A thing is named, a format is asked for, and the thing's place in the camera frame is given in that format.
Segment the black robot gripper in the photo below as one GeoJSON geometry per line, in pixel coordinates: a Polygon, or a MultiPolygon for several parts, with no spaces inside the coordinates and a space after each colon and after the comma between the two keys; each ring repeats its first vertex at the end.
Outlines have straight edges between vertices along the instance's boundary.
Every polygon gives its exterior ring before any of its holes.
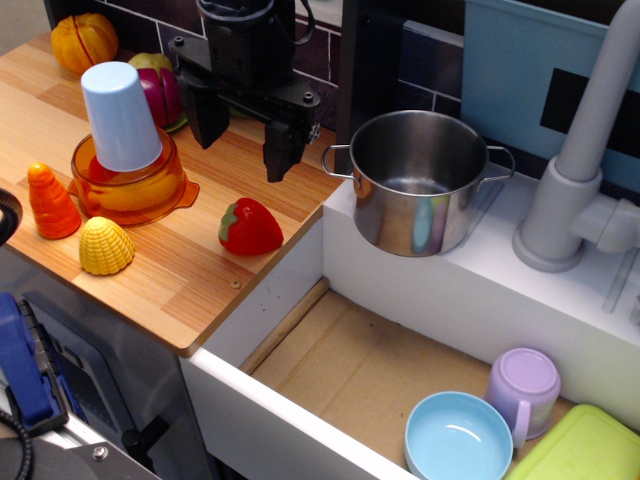
{"type": "Polygon", "coordinates": [[[319,98],[293,69],[296,49],[315,32],[308,1],[306,29],[296,31],[294,1],[198,1],[204,36],[177,36],[177,84],[197,143],[208,149],[228,129],[230,111],[263,122],[267,181],[280,182],[316,139],[319,98]]]}

